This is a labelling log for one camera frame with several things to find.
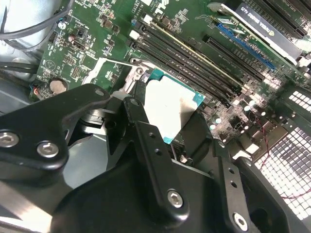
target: ram slot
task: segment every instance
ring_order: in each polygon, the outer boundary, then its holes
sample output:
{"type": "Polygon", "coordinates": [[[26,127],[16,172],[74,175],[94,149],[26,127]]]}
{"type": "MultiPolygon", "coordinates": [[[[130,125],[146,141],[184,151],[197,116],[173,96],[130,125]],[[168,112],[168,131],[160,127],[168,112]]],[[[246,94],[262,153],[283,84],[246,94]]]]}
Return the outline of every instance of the ram slot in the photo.
{"type": "Polygon", "coordinates": [[[221,56],[226,58],[231,63],[235,64],[237,67],[239,67],[246,75],[248,75],[251,78],[256,79],[259,82],[262,82],[265,77],[258,73],[255,69],[253,69],[251,66],[247,65],[244,62],[240,62],[239,58],[235,56],[230,51],[223,49],[223,46],[220,45],[218,42],[216,42],[213,38],[209,36],[204,37],[204,42],[212,48],[216,53],[219,53],[221,56]]]}
{"type": "Polygon", "coordinates": [[[297,28],[297,31],[303,35],[307,34],[307,32],[301,27],[298,23],[295,22],[295,20],[291,17],[288,17],[284,14],[283,9],[274,1],[270,0],[262,0],[264,1],[272,10],[274,10],[284,21],[286,21],[289,25],[291,25],[294,29],[297,28]]]}
{"type": "Polygon", "coordinates": [[[267,4],[267,0],[255,0],[255,4],[265,11],[270,17],[273,18],[281,27],[283,27],[288,34],[295,38],[302,39],[308,33],[300,27],[296,22],[289,19],[289,17],[281,17],[278,9],[272,9],[271,4],[267,4]]]}
{"type": "Polygon", "coordinates": [[[311,1],[310,0],[300,0],[311,11],[311,1]]]}
{"type": "Polygon", "coordinates": [[[145,28],[143,28],[143,31],[144,32],[141,31],[143,33],[143,35],[155,37],[158,40],[162,41],[163,43],[170,46],[175,51],[178,51],[180,54],[187,57],[189,59],[189,61],[196,64],[201,69],[204,69],[206,73],[211,74],[213,77],[215,77],[215,79],[225,83],[227,86],[233,87],[231,89],[235,90],[235,92],[239,92],[241,90],[240,87],[236,83],[231,82],[231,80],[228,79],[226,76],[224,76],[222,73],[220,73],[220,72],[216,73],[216,71],[212,70],[202,59],[197,57],[195,54],[193,54],[187,48],[180,46],[180,44],[177,44],[176,42],[174,42],[170,39],[167,39],[164,34],[159,33],[156,29],[145,25],[145,28]]]}
{"type": "Polygon", "coordinates": [[[197,87],[195,89],[201,89],[207,94],[216,97],[217,99],[219,99],[219,101],[228,106],[228,102],[230,100],[228,100],[228,97],[226,97],[226,95],[221,92],[217,92],[216,90],[213,90],[198,77],[190,76],[183,70],[178,69],[175,64],[172,64],[164,56],[159,55],[157,52],[151,50],[143,44],[137,44],[137,50],[142,52],[143,54],[150,56],[152,59],[155,59],[158,64],[163,64],[165,67],[167,67],[166,71],[172,74],[172,76],[179,78],[182,82],[186,81],[186,83],[192,88],[197,87]]]}
{"type": "Polygon", "coordinates": [[[162,59],[164,61],[166,61],[167,64],[173,65],[173,67],[177,68],[180,71],[180,74],[182,74],[183,76],[188,77],[190,79],[192,78],[192,80],[195,83],[201,83],[205,87],[208,87],[208,89],[212,90],[214,93],[221,94],[223,97],[226,97],[226,95],[227,96],[231,95],[231,94],[225,92],[224,90],[221,90],[221,89],[217,88],[216,86],[211,85],[211,83],[209,83],[207,80],[205,80],[202,77],[200,77],[198,74],[192,72],[183,63],[177,61],[176,59],[172,59],[166,53],[164,53],[163,51],[159,50],[158,47],[155,47],[154,45],[146,43],[146,42],[143,42],[142,45],[147,47],[151,51],[154,51],[156,53],[161,54],[160,57],[162,57],[162,59]]]}
{"type": "Polygon", "coordinates": [[[287,0],[287,1],[291,3],[300,13],[302,13],[304,17],[306,17],[308,20],[311,20],[311,5],[310,8],[308,8],[299,0],[287,0]]]}
{"type": "Polygon", "coordinates": [[[197,66],[194,62],[192,62],[188,57],[180,54],[178,51],[174,50],[169,45],[162,43],[162,41],[154,38],[154,37],[145,37],[144,40],[149,44],[156,44],[156,48],[159,49],[162,53],[171,57],[172,59],[178,61],[185,68],[189,69],[192,73],[200,76],[203,80],[210,83],[216,89],[223,89],[222,91],[226,91],[231,95],[234,94],[234,89],[231,86],[226,85],[224,82],[221,82],[212,74],[204,71],[202,68],[197,66]]]}

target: cable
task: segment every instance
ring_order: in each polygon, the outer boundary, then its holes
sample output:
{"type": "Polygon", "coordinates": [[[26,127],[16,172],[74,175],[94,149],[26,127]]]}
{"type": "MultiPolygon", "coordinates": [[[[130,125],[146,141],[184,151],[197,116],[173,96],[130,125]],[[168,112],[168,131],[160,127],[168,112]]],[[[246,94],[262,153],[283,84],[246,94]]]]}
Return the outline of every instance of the cable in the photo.
{"type": "Polygon", "coordinates": [[[20,62],[0,62],[0,67],[16,67],[16,68],[27,68],[27,69],[38,69],[38,65],[20,63],[20,62]]]}
{"type": "Polygon", "coordinates": [[[303,193],[303,194],[299,194],[298,196],[293,196],[293,197],[282,197],[283,199],[297,199],[297,198],[299,198],[299,197],[302,197],[303,195],[305,195],[305,194],[307,194],[307,193],[310,193],[311,192],[311,188],[307,191],[307,192],[305,192],[305,193],[303,193]]]}
{"type": "Polygon", "coordinates": [[[264,139],[264,141],[265,141],[266,148],[267,148],[267,154],[268,154],[267,158],[266,158],[266,159],[263,161],[263,163],[261,164],[260,171],[262,171],[263,166],[265,166],[267,160],[270,158],[270,149],[269,149],[269,143],[268,143],[268,138],[267,138],[266,131],[265,131],[264,128],[262,127],[262,125],[261,125],[259,119],[255,119],[255,121],[256,121],[257,124],[259,124],[259,126],[260,126],[260,128],[261,128],[261,131],[262,131],[262,133],[263,133],[263,137],[264,137],[263,139],[264,139]]]}
{"type": "Polygon", "coordinates": [[[52,35],[52,33],[55,31],[57,27],[57,24],[55,23],[50,31],[48,32],[48,34],[43,38],[43,40],[41,40],[38,44],[32,46],[32,47],[29,47],[29,48],[22,48],[22,47],[18,47],[15,45],[15,43],[12,43],[11,41],[9,40],[4,40],[5,43],[7,43],[9,46],[15,48],[16,50],[19,50],[19,51],[22,51],[22,52],[30,52],[30,51],[34,51],[38,48],[40,48],[41,46],[43,46],[47,41],[48,39],[50,38],[50,36],[52,35]]]}
{"type": "Polygon", "coordinates": [[[53,23],[55,23],[60,18],[66,16],[69,13],[70,9],[72,8],[73,3],[74,3],[74,0],[69,0],[68,5],[63,10],[61,10],[59,13],[29,28],[25,28],[25,29],[15,31],[15,32],[10,32],[10,33],[0,33],[0,40],[12,40],[12,39],[26,37],[26,36],[35,34],[45,29],[48,26],[51,26],[53,23]]]}
{"type": "Polygon", "coordinates": [[[27,68],[18,68],[18,67],[0,67],[0,69],[20,72],[20,73],[28,73],[28,74],[36,74],[38,72],[37,69],[27,69],[27,68]]]}

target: electrolytic capacitor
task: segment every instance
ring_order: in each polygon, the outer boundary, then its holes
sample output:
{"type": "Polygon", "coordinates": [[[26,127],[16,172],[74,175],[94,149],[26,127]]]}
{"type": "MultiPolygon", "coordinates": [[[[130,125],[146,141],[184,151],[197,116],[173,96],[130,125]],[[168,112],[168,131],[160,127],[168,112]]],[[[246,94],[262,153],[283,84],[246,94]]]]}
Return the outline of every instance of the electrolytic capacitor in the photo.
{"type": "Polygon", "coordinates": [[[209,122],[207,125],[208,125],[210,130],[215,130],[216,129],[216,125],[213,122],[209,122]]]}
{"type": "Polygon", "coordinates": [[[258,105],[255,105],[253,108],[257,110],[257,112],[259,113],[260,116],[263,117],[263,116],[266,115],[266,111],[264,111],[264,110],[263,110],[262,108],[260,108],[258,105]]]}
{"type": "Polygon", "coordinates": [[[256,102],[249,96],[245,97],[244,100],[250,107],[253,107],[256,104],[256,102]]]}
{"type": "Polygon", "coordinates": [[[213,120],[216,124],[220,124],[222,122],[221,118],[217,115],[213,117],[213,120]]]}
{"type": "Polygon", "coordinates": [[[251,107],[245,103],[245,102],[241,102],[241,107],[243,108],[244,111],[248,112],[249,110],[251,110],[251,107]]]}

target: black plastic bracket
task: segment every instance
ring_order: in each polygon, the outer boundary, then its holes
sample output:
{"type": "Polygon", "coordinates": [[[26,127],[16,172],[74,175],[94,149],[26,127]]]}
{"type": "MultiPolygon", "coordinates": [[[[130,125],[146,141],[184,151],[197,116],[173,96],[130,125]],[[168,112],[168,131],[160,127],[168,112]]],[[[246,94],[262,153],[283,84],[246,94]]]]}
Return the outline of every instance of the black plastic bracket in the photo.
{"type": "Polygon", "coordinates": [[[17,138],[7,139],[16,140],[15,145],[0,147],[0,179],[37,185],[54,181],[68,160],[68,144],[78,120],[89,110],[104,108],[109,99],[103,89],[86,84],[1,116],[0,133],[17,138]],[[43,144],[46,156],[38,152],[42,143],[54,145],[43,144]]]}

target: screw hole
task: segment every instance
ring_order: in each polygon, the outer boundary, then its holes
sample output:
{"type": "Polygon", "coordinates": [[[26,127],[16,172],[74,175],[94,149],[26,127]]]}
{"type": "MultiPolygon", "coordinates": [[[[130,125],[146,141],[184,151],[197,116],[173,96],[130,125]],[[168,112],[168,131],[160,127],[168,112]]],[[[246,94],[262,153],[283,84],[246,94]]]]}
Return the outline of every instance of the screw hole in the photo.
{"type": "Polygon", "coordinates": [[[156,138],[156,136],[155,136],[153,133],[149,133],[149,136],[150,136],[151,138],[156,138]]]}
{"type": "Polygon", "coordinates": [[[239,223],[244,226],[245,222],[242,219],[239,219],[239,223]]]}
{"type": "Polygon", "coordinates": [[[231,183],[231,185],[232,185],[234,188],[237,188],[237,187],[238,187],[237,184],[234,183],[233,181],[231,181],[230,183],[231,183]]]}
{"type": "Polygon", "coordinates": [[[157,155],[159,155],[159,156],[162,155],[162,152],[161,152],[159,149],[155,149],[155,153],[156,153],[157,155]]]}
{"type": "Polygon", "coordinates": [[[234,170],[232,170],[231,168],[229,168],[229,171],[231,174],[234,174],[234,170]]]}
{"type": "Polygon", "coordinates": [[[109,122],[107,122],[107,123],[105,124],[105,127],[106,127],[106,129],[111,130],[111,129],[115,128],[116,125],[117,125],[116,122],[114,122],[114,121],[109,121],[109,122]]]}

